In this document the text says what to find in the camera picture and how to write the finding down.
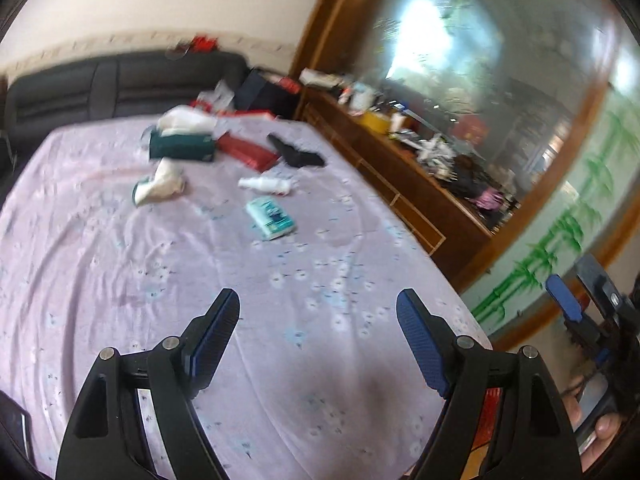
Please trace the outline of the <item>person's right hand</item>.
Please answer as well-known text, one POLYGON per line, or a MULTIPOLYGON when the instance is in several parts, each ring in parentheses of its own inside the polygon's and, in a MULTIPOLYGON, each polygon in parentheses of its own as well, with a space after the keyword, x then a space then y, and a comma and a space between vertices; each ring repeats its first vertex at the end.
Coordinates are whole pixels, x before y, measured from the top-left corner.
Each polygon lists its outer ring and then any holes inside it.
POLYGON ((623 417, 614 408, 608 380, 601 373, 575 377, 562 400, 576 434, 582 471, 587 472, 614 442, 623 417))

